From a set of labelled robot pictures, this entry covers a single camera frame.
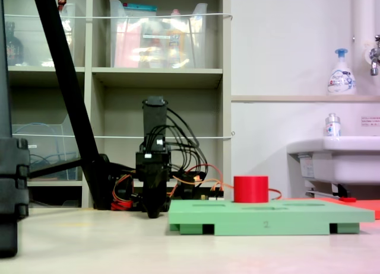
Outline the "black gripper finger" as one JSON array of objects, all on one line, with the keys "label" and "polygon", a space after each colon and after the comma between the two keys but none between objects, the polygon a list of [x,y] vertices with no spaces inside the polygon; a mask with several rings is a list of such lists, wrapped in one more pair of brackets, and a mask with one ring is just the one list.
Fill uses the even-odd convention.
[{"label": "black gripper finger", "polygon": [[157,218],[155,189],[143,188],[143,205],[149,218]]},{"label": "black gripper finger", "polygon": [[158,218],[161,212],[167,209],[167,188],[166,186],[158,186],[154,190],[154,218]]}]

